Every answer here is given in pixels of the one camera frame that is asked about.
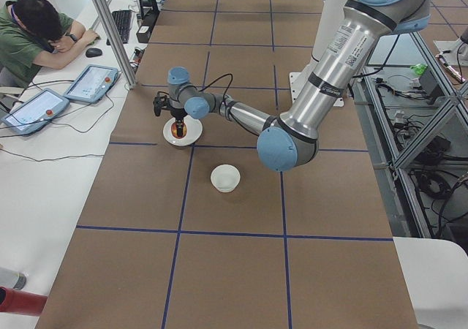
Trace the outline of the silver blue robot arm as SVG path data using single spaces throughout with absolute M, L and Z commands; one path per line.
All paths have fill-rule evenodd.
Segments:
M 431 0 L 346 0 L 344 19 L 308 74 L 292 107 L 279 116 L 235 101 L 228 95 L 199 91 L 183 67 L 167 76 L 168 104 L 184 115 L 201 119 L 217 113 L 255 133 L 260 161 L 274 171 L 310 162 L 318 152 L 318 128 L 363 67 L 371 49 L 389 34 L 424 29 Z

